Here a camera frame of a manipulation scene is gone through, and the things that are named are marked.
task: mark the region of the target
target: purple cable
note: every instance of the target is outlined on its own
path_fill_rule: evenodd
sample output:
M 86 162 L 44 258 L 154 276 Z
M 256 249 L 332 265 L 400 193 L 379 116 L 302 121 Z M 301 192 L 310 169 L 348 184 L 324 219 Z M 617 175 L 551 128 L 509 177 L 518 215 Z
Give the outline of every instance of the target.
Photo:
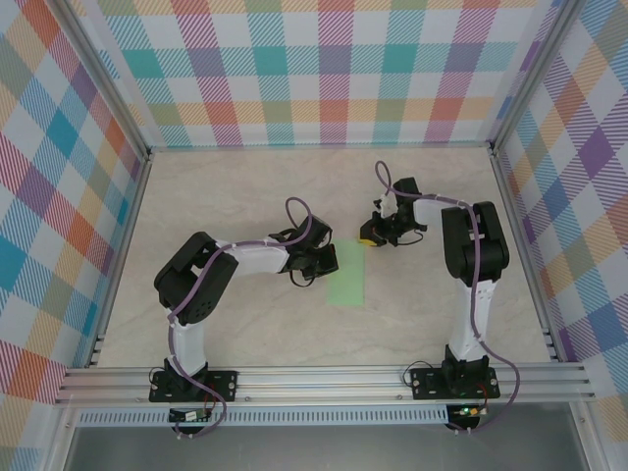
M 386 172 L 386 176 L 388 178 L 387 182 L 384 180 L 384 178 L 382 177 L 382 174 L 380 173 L 380 166 L 384 167 L 384 170 Z M 436 200 L 436 201 L 442 201 L 443 203 L 453 204 L 454 206 L 463 207 L 464 209 L 466 209 L 469 212 L 469 216 L 471 217 L 471 226 L 473 228 L 474 249 L 475 249 L 475 263 L 474 263 L 474 267 L 473 267 L 473 282 L 471 284 L 471 329 L 473 330 L 473 335 L 474 335 L 475 339 L 478 341 L 478 343 L 480 344 L 480 346 L 491 357 L 493 357 L 495 360 L 500 361 L 502 363 L 505 363 L 510 368 L 512 368 L 512 371 L 514 372 L 514 376 L 515 376 L 514 391 L 512 392 L 512 395 L 510 396 L 510 399 L 508 400 L 508 402 L 506 403 L 504 408 L 501 410 L 500 415 L 498 415 L 492 421 L 487 422 L 485 424 L 482 424 L 482 425 L 476 427 L 475 431 L 478 431 L 478 430 L 481 430 L 481 429 L 486 429 L 489 425 L 494 424 L 499 417 L 503 416 L 503 413 L 508 409 L 508 407 L 510 407 L 512 405 L 514 400 L 517 398 L 517 395 L 519 394 L 519 388 L 521 386 L 521 374 L 519 372 L 519 368 L 517 368 L 517 365 L 515 365 L 510 360 L 507 360 L 507 359 L 503 358 L 502 356 L 499 356 L 497 353 L 492 351 L 491 348 L 482 340 L 482 336 L 480 336 L 480 331 L 478 330 L 478 326 L 477 326 L 477 324 L 475 322 L 476 291 L 477 291 L 477 288 L 478 288 L 478 282 L 480 281 L 480 255 L 481 255 L 481 249 L 480 249 L 480 229 L 478 228 L 478 221 L 476 220 L 475 213 L 473 212 L 473 207 L 470 204 L 468 204 L 468 203 L 466 203 L 464 201 L 459 201 L 459 200 L 456 200 L 456 199 L 447 198 L 445 196 L 440 196 L 439 194 L 421 194 L 421 195 L 417 195 L 417 194 L 404 193 L 402 191 L 397 191 L 396 189 L 393 188 L 393 179 L 391 177 L 391 171 L 389 170 L 389 166 L 386 165 L 386 162 L 384 162 L 382 160 L 377 161 L 376 164 L 375 164 L 375 175 L 377 175 L 378 180 L 386 188 L 386 194 L 389 194 L 391 192 L 391 193 L 396 194 L 398 196 L 404 196 L 404 197 L 408 197 L 408 198 L 433 199 L 433 200 Z
M 296 223 L 289 209 L 289 204 L 291 201 L 296 201 L 300 203 L 305 208 L 305 211 L 307 211 L 307 226 L 302 235 L 300 235 L 294 240 L 290 240 L 287 242 L 266 242 L 264 240 L 244 240 L 242 242 L 230 243 L 228 245 L 224 245 L 220 247 L 218 250 L 212 253 L 212 255 L 209 257 L 209 260 L 207 260 L 207 263 L 205 264 L 203 271 L 198 276 L 196 283 L 194 283 L 194 285 L 192 286 L 192 289 L 189 291 L 185 299 L 170 314 L 168 314 L 168 323 L 170 324 L 170 327 L 168 329 L 168 348 L 170 349 L 171 359 L 175 368 L 178 370 L 179 374 L 183 376 L 186 380 L 188 380 L 190 383 L 195 385 L 197 388 L 200 388 L 201 390 L 210 394 L 212 397 L 216 398 L 216 400 L 218 400 L 223 406 L 223 410 L 221 411 L 221 414 L 218 420 L 212 425 L 205 427 L 203 430 L 201 430 L 200 432 L 194 435 L 184 434 L 179 429 L 179 423 L 176 423 L 175 431 L 178 434 L 178 438 L 188 437 L 189 439 L 193 439 L 196 437 L 202 437 L 203 435 L 206 435 L 210 433 L 211 431 L 215 430 L 220 425 L 220 423 L 223 422 L 225 418 L 227 417 L 227 403 L 225 402 L 225 399 L 220 394 L 208 388 L 207 386 L 203 385 L 202 383 L 199 383 L 198 381 L 194 380 L 191 376 L 189 376 L 188 373 L 181 366 L 179 359 L 175 355 L 175 329 L 174 329 L 175 319 L 177 318 L 177 315 L 179 315 L 179 313 L 183 311 L 185 307 L 189 304 L 189 302 L 192 300 L 192 298 L 198 291 L 198 288 L 200 287 L 201 283 L 203 283 L 203 280 L 205 279 L 205 276 L 207 275 L 209 268 L 216 261 L 216 259 L 221 255 L 221 253 L 229 250 L 230 248 L 242 247 L 246 245 L 265 245 L 268 247 L 288 247 L 289 245 L 294 245 L 296 243 L 301 242 L 307 237 L 307 234 L 310 232 L 310 229 L 312 228 L 312 211 L 310 210 L 310 207 L 307 205 L 307 203 L 303 201 L 302 199 L 297 198 L 296 196 L 291 196 L 290 198 L 288 198 L 286 200 L 286 212 L 288 213 L 288 218 L 290 219 L 290 222 L 295 227 L 296 227 Z

